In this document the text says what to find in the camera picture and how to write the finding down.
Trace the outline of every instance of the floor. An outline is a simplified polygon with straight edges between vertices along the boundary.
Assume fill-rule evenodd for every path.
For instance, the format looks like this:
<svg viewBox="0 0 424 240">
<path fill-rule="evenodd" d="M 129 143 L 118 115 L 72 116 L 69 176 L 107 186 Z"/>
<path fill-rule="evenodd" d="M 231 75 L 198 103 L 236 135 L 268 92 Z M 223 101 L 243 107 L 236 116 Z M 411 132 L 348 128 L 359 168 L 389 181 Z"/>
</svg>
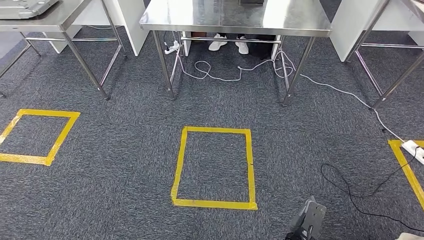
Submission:
<svg viewBox="0 0 424 240">
<path fill-rule="evenodd" d="M 336 0 L 322 0 L 330 15 Z M 79 37 L 112 34 L 85 27 Z M 125 30 L 119 33 L 125 36 Z M 405 33 L 373 33 L 372 41 L 411 43 Z M 124 37 L 124 46 L 131 51 Z M 299 62 L 307 39 L 289 37 L 288 56 Z M 192 45 L 184 60 L 206 60 L 211 74 L 237 78 L 260 62 L 229 43 L 209 52 Z M 20 42 L 0 60 L 22 49 Z M 289 106 L 280 104 L 282 82 L 264 64 L 242 80 L 196 80 L 177 72 L 174 100 L 167 95 L 153 36 L 135 57 L 122 55 L 105 83 L 109 101 L 89 81 L 69 48 L 56 54 L 37 42 L 0 79 L 0 129 L 19 109 L 80 112 L 51 166 L 0 161 L 1 239 L 284 239 L 298 208 L 313 195 L 327 211 L 322 240 L 394 240 L 409 230 L 400 223 L 358 212 L 349 197 L 321 174 L 336 166 L 356 195 L 367 195 L 399 167 L 385 130 L 354 98 L 302 79 Z M 115 43 L 77 43 L 95 74 L 102 74 Z M 370 68 L 387 88 L 419 50 L 364 49 Z M 318 39 L 304 74 L 372 103 L 377 94 L 359 62 L 341 63 L 329 39 Z M 422 140 L 424 69 L 420 67 L 379 108 L 383 122 L 405 139 Z M 62 117 L 24 116 L 0 145 L 0 153 L 46 156 L 66 124 Z M 174 182 L 184 126 L 250 129 L 257 210 L 174 206 Z M 248 200 L 246 143 L 237 134 L 190 132 L 178 197 Z M 424 185 L 424 171 L 411 163 Z M 331 168 L 323 173 L 346 189 Z M 405 174 L 396 173 L 372 197 L 353 198 L 364 212 L 389 215 L 424 229 L 424 211 Z"/>
</svg>

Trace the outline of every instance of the white sneaker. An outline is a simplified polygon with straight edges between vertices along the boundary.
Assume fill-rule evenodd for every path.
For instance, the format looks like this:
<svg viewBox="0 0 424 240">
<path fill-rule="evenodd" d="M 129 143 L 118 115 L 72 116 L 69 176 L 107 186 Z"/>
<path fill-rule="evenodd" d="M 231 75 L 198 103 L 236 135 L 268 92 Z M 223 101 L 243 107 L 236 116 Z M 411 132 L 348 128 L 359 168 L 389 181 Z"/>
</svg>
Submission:
<svg viewBox="0 0 424 240">
<path fill-rule="evenodd" d="M 245 42 L 235 42 L 235 45 L 238 47 L 238 52 L 240 54 L 249 54 L 249 48 L 248 45 Z"/>
<path fill-rule="evenodd" d="M 221 36 L 219 33 L 217 33 L 215 35 L 214 39 L 227 39 L 227 36 Z M 225 44 L 227 44 L 226 41 L 213 41 L 209 45 L 209 50 L 210 51 L 218 51 L 220 49 L 220 47 L 224 46 Z"/>
</svg>

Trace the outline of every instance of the power strip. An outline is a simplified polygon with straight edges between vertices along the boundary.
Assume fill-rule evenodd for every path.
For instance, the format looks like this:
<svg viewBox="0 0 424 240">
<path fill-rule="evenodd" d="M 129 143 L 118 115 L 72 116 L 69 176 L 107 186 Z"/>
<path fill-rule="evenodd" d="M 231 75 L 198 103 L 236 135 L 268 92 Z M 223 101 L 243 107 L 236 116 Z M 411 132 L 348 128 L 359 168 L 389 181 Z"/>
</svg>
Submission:
<svg viewBox="0 0 424 240">
<path fill-rule="evenodd" d="M 409 140 L 402 143 L 402 148 L 408 151 L 412 156 L 415 156 L 415 158 L 424 165 L 424 149 L 422 147 L 418 146 L 414 141 Z"/>
<path fill-rule="evenodd" d="M 178 48 L 180 48 L 180 44 L 175 40 L 175 41 L 173 41 L 173 46 L 169 47 L 169 50 L 165 49 L 165 54 L 168 55 L 170 53 L 173 53 L 173 52 L 177 51 Z"/>
</svg>

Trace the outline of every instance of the stainless steel tray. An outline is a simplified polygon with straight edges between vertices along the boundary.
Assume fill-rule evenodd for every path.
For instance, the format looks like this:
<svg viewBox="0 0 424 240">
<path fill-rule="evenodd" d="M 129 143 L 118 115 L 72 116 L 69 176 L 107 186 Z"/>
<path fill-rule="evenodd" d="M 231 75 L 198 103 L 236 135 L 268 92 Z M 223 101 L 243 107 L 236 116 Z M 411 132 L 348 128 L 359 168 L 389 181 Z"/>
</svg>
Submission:
<svg viewBox="0 0 424 240">
<path fill-rule="evenodd" d="M 29 19 L 44 13 L 58 0 L 0 0 L 0 19 Z"/>
</svg>

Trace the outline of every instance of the yellow floor tape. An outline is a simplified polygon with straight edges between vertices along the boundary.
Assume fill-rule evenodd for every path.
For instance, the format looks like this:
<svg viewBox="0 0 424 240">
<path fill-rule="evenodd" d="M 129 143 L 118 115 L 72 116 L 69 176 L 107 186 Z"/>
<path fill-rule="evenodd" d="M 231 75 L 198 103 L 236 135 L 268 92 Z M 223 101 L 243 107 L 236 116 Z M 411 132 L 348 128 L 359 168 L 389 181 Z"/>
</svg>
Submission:
<svg viewBox="0 0 424 240">
<path fill-rule="evenodd" d="M 249 202 L 237 201 L 210 201 L 196 199 L 179 199 L 177 198 L 178 187 L 181 180 L 181 172 L 183 171 L 184 152 L 186 150 L 188 132 L 204 132 L 204 133 L 223 133 L 223 134 L 244 134 L 246 137 L 246 155 L 247 155 L 247 184 L 249 192 Z M 175 206 L 199 207 L 199 208 L 220 208 L 220 209 L 242 209 L 257 210 L 255 194 L 255 174 L 253 169 L 253 153 L 252 153 L 252 134 L 250 129 L 237 128 L 220 128 L 220 127 L 197 127 L 185 126 L 182 129 L 181 142 L 179 146 L 178 160 L 176 163 L 175 179 L 171 189 L 171 199 Z"/>
<path fill-rule="evenodd" d="M 50 166 L 52 161 L 55 159 L 56 154 L 62 143 L 64 142 L 66 136 L 71 130 L 77 118 L 80 116 L 79 112 L 76 111 L 55 111 L 55 110 L 39 110 L 39 109 L 20 109 L 13 120 L 9 125 L 4 129 L 3 133 L 0 135 L 0 145 L 4 142 L 6 137 L 10 134 L 12 129 L 16 126 L 19 119 L 24 115 L 34 115 L 34 116 L 45 116 L 45 117 L 64 117 L 69 118 L 69 121 L 66 123 L 62 132 L 57 137 L 56 141 L 53 144 L 53 147 L 50 149 L 50 152 L 47 156 L 31 156 L 31 155 L 19 155 L 19 154 L 8 154 L 0 153 L 0 161 L 5 162 L 15 162 L 15 163 L 27 163 L 27 164 L 42 164 Z"/>
<path fill-rule="evenodd" d="M 416 144 L 418 144 L 421 147 L 424 147 L 424 140 L 417 141 L 415 140 Z M 405 158 L 404 154 L 401 150 L 401 144 L 402 142 L 400 140 L 389 140 L 388 144 L 390 145 L 391 149 L 393 150 L 394 155 L 397 158 L 397 161 L 399 162 L 400 166 L 403 166 L 408 163 L 408 160 Z M 406 178 L 409 181 L 409 184 L 412 187 L 413 192 L 415 193 L 416 197 L 418 198 L 419 203 L 421 204 L 422 209 L 424 210 L 424 191 L 421 187 L 420 183 L 418 182 L 417 177 L 415 177 L 414 172 L 411 169 L 411 166 L 408 164 L 402 168 L 403 172 L 406 175 Z"/>
</svg>

